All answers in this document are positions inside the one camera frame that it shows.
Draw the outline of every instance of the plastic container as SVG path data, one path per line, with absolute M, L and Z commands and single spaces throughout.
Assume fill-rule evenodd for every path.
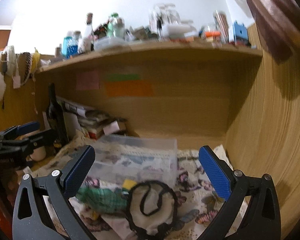
M 168 37 L 182 37 L 183 34 L 191 31 L 191 26 L 187 24 L 165 24 L 162 26 L 162 36 Z
M 208 42 L 221 41 L 221 32 L 216 23 L 209 23 L 202 27 L 203 37 Z
M 126 41 L 117 37 L 103 37 L 94 42 L 94 50 L 109 49 L 114 47 L 122 47 L 126 45 Z
M 88 176 L 122 185 L 159 180 L 173 187 L 177 178 L 177 140 L 106 135 L 91 144 L 96 159 Z

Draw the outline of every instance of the green sticky note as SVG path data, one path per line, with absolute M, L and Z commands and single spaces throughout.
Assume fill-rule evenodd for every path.
M 108 82 L 140 80 L 140 76 L 138 74 L 109 74 L 106 80 Z

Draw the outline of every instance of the black elastic band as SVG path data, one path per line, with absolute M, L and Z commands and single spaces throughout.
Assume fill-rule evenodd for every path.
M 150 190 L 151 190 L 151 184 L 149 182 L 145 182 L 145 183 L 147 183 L 146 186 L 148 186 L 148 190 L 147 190 L 147 192 L 144 194 L 144 196 L 141 199 L 141 202 L 140 202 L 140 211 L 141 211 L 141 213 L 144 216 L 150 217 L 150 216 L 156 214 L 161 209 L 161 206 L 162 206 L 162 196 L 163 196 L 163 194 L 165 194 L 165 193 L 167 193 L 169 191 L 169 187 L 167 185 L 165 185 L 165 187 L 162 188 L 162 190 L 159 193 L 159 199 L 158 199 L 158 202 L 157 202 L 157 208 L 155 210 L 151 211 L 150 213 L 146 214 L 144 212 L 144 208 L 145 208 L 146 198 L 148 197 L 148 194 L 150 193 Z
M 145 214 L 144 213 L 144 203 L 146 201 L 146 198 L 150 192 L 151 189 L 151 184 L 157 184 L 159 186 L 162 187 L 161 192 L 159 193 L 159 199 L 158 199 L 158 208 L 153 210 L 152 212 L 150 212 L 149 214 Z M 132 214 L 130 212 L 130 207 L 131 207 L 131 201 L 132 201 L 132 195 L 135 189 L 137 189 L 138 187 L 142 187 L 142 186 L 148 186 L 148 190 L 145 193 L 145 195 L 142 197 L 141 203 L 140 203 L 140 211 L 142 212 L 142 214 L 144 216 L 151 216 L 152 214 L 155 214 L 158 212 L 158 210 L 161 208 L 162 206 L 162 196 L 165 193 L 169 193 L 171 194 L 171 196 L 174 199 L 174 204 L 173 204 L 173 215 L 172 215 L 172 222 L 170 224 L 167 223 L 162 223 L 161 225 L 158 225 L 158 233 L 155 234 L 154 236 L 148 235 L 147 231 L 144 228 L 140 228 L 137 227 L 135 225 L 135 223 L 133 222 L 132 219 Z M 170 188 L 167 184 L 161 182 L 161 181 L 157 181 L 157 180 L 149 180 L 149 181 L 145 181 L 145 182 L 141 182 L 137 185 L 135 185 L 134 187 L 132 187 L 132 189 L 129 191 L 129 195 L 128 195 L 128 203 L 127 203 L 127 211 L 126 211 L 126 215 L 127 215 L 127 220 L 129 222 L 129 226 L 130 229 L 132 231 L 134 231 L 138 237 L 140 237 L 141 239 L 147 239 L 147 240 L 163 240 L 168 234 L 169 232 L 172 230 L 172 228 L 175 226 L 176 222 L 177 222 L 177 206 L 178 206 L 178 198 L 176 193 L 173 191 L 172 188 Z

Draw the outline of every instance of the green knitted fabric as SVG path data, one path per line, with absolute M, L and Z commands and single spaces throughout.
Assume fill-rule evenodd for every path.
M 108 188 L 81 187 L 77 199 L 99 214 L 115 214 L 125 211 L 127 201 Z

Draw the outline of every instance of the clear plastic box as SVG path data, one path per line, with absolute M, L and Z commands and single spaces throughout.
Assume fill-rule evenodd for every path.
M 106 135 L 91 144 L 96 159 L 88 176 L 122 185 L 159 180 L 173 187 L 177 177 L 177 140 Z

